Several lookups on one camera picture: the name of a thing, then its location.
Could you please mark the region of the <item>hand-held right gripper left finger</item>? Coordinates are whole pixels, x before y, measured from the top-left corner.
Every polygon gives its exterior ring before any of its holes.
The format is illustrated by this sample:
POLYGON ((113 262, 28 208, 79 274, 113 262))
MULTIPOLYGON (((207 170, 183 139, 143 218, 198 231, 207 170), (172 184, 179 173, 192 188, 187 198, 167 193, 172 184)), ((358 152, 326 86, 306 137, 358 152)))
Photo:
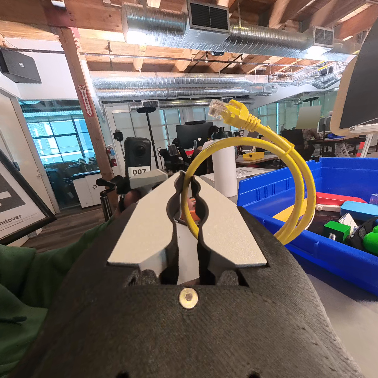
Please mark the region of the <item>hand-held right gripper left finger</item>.
POLYGON ((185 173, 178 171, 136 204, 107 263, 151 270, 162 284, 176 285, 179 248, 175 216, 179 215, 185 173))

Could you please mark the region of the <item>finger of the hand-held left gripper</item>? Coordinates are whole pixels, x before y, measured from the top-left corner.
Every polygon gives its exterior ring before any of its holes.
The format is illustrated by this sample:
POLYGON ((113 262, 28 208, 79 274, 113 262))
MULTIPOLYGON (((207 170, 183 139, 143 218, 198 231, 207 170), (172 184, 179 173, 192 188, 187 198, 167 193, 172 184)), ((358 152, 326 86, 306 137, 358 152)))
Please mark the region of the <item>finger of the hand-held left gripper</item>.
POLYGON ((136 190, 143 187, 154 187, 166 181, 169 178, 167 172, 154 169, 144 173, 138 173, 129 178, 131 190, 136 190))

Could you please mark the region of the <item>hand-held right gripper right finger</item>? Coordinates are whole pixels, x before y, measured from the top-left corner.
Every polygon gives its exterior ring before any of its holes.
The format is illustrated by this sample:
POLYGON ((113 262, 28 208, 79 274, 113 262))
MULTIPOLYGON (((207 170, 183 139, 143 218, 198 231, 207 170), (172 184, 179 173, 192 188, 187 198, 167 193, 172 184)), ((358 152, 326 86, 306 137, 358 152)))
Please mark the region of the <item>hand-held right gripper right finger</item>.
POLYGON ((200 285, 215 285, 222 274, 237 278, 244 268, 267 266, 267 259, 238 207, 198 176, 191 179, 199 217, 197 255, 200 285))

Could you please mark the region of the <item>orange plastic object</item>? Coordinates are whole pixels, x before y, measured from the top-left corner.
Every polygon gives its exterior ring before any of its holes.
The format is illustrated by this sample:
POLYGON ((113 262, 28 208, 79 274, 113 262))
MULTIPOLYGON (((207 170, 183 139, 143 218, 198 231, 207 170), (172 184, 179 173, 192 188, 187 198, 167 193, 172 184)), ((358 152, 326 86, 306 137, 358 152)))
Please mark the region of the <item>orange plastic object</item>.
MULTIPOLYGON (((193 221, 196 224, 199 224, 200 218, 198 217, 198 215, 195 212, 195 209, 196 209, 196 200, 195 200, 195 198, 194 197, 187 198, 187 205, 188 205, 188 209, 190 211, 190 214, 191 214, 191 217, 192 217, 193 221)), ((180 223, 181 224, 186 224, 186 218, 185 218, 185 215, 184 215, 183 211, 182 211, 181 216, 180 216, 180 223)))

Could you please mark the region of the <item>wooden pillar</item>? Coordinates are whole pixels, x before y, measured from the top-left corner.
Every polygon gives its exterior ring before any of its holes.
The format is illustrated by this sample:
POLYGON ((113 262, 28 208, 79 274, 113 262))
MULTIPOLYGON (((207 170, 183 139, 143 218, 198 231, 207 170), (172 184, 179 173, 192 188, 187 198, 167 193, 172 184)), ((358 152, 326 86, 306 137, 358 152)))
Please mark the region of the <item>wooden pillar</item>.
POLYGON ((83 112, 83 116, 92 142, 94 153, 103 179, 110 181, 114 177, 112 167, 106 153, 105 140, 103 138, 100 122, 96 113, 95 105, 89 88, 90 77, 84 72, 85 59, 80 55, 78 40, 75 38, 72 28, 57 28, 60 43, 62 45, 69 71, 73 80, 74 88, 78 96, 78 101, 83 112), (85 85, 88 97, 91 100, 93 116, 88 117, 85 113, 83 102, 78 90, 78 85, 85 85))

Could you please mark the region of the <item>yellow block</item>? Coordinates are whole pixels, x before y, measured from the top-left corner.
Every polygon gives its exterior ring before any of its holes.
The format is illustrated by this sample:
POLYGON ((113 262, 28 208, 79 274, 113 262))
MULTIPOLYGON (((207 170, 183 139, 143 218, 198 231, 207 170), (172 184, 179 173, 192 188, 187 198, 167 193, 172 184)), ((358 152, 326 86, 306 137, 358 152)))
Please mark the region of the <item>yellow block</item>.
MULTIPOLYGON (((289 219, 294 207, 295 207, 295 205, 291 205, 290 207, 288 207, 288 208, 280 211, 276 215, 274 215, 273 218, 276 219, 276 220, 286 222, 289 219)), ((307 207, 307 198, 305 198, 303 203, 302 203, 302 206, 301 206, 301 209, 300 209, 299 221, 304 216, 305 211, 306 211, 306 207, 307 207)))

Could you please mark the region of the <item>black television screen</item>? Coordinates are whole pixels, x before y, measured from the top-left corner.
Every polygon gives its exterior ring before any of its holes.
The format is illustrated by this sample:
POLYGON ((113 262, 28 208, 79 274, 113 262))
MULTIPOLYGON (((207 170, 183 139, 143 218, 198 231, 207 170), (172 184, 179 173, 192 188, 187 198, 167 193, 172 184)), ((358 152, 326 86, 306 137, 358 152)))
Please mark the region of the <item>black television screen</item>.
POLYGON ((197 140, 197 146, 203 146, 209 139, 209 130, 213 122, 193 121, 184 125, 176 125, 176 135, 178 145, 183 149, 193 149, 194 141, 197 140))

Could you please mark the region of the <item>white water bottle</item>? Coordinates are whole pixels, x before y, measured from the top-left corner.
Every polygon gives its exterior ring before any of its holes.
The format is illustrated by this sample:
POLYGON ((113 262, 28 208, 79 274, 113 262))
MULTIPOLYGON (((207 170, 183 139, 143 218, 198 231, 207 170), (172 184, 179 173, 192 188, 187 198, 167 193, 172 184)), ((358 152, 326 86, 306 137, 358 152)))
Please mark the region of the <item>white water bottle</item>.
MULTIPOLYGON (((231 131, 227 131, 224 127, 211 134, 210 140, 205 142, 203 149, 208 148, 221 139, 232 138, 231 131)), ((237 195, 237 174, 235 163, 235 146, 230 146, 216 151, 211 155, 212 167, 214 172, 215 188, 225 197, 233 197, 237 195)))

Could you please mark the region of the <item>large blue storage bin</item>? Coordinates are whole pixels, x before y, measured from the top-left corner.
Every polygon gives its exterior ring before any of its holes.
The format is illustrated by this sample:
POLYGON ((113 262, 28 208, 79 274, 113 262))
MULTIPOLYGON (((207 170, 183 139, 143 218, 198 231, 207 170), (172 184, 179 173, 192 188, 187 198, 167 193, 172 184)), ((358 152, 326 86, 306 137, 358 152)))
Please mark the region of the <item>large blue storage bin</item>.
MULTIPOLYGON (((377 158, 320 158, 307 162, 318 192, 359 197, 377 193, 377 158)), ((237 205, 272 234, 283 226, 273 216, 294 205, 295 184, 289 168, 246 178, 239 183, 237 205)), ((309 230, 286 245, 295 255, 326 269, 374 295, 378 293, 377 256, 332 242, 309 230)))

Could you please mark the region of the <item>green wooden block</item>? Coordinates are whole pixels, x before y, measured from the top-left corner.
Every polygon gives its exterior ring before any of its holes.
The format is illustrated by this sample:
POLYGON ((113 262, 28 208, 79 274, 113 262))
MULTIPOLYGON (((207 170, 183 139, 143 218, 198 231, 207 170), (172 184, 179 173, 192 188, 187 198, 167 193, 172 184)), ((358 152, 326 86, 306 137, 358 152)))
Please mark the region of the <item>green wooden block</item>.
POLYGON ((329 221, 323 227, 322 236, 328 239, 328 235, 333 233, 336 235, 336 242, 344 243, 350 235, 350 231, 351 226, 347 224, 341 224, 337 221, 329 221))

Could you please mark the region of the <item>black framed marker sign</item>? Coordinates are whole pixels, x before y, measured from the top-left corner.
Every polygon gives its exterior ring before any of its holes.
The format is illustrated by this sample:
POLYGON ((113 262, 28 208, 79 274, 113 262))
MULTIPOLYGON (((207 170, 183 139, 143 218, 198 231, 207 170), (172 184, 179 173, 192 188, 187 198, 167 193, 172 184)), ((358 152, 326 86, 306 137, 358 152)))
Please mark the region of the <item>black framed marker sign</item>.
POLYGON ((0 243, 9 245, 55 220, 53 212, 1 151, 0 243))

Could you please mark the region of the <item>blue block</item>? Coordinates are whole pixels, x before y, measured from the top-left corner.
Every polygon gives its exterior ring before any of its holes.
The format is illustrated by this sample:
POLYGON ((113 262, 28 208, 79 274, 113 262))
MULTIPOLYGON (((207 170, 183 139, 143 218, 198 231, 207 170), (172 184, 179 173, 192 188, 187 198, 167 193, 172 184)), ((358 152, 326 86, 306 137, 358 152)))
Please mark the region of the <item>blue block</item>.
POLYGON ((378 206, 363 202, 345 201, 341 205, 340 215, 350 214, 353 219, 368 221, 378 216, 378 206))

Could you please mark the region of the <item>green zip jacket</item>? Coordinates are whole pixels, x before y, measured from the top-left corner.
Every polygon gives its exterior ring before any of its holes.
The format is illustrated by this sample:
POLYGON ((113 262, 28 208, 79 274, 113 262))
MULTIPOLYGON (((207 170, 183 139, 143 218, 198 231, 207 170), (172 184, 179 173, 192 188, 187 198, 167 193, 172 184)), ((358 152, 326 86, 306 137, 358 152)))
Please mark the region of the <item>green zip jacket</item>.
POLYGON ((48 310, 21 306, 0 316, 0 376, 7 377, 36 339, 48 310))

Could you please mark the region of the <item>red vertical wall sign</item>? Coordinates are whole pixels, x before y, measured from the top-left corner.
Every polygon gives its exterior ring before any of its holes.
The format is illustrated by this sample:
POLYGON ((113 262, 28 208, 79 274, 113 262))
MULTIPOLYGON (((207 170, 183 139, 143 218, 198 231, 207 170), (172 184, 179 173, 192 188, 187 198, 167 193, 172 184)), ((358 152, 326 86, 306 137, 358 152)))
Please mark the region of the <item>red vertical wall sign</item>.
POLYGON ((85 113, 87 114, 88 117, 92 117, 93 109, 91 105, 91 100, 88 97, 87 87, 85 85, 78 85, 78 90, 80 92, 80 96, 83 102, 85 113))

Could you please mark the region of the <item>black wall speaker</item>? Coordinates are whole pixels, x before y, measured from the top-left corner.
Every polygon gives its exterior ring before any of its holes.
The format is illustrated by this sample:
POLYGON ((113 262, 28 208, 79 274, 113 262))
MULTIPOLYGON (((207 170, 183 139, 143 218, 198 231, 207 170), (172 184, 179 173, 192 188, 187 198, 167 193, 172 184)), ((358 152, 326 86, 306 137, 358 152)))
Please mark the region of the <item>black wall speaker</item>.
POLYGON ((15 83, 42 83, 34 59, 17 51, 0 49, 0 71, 15 83))

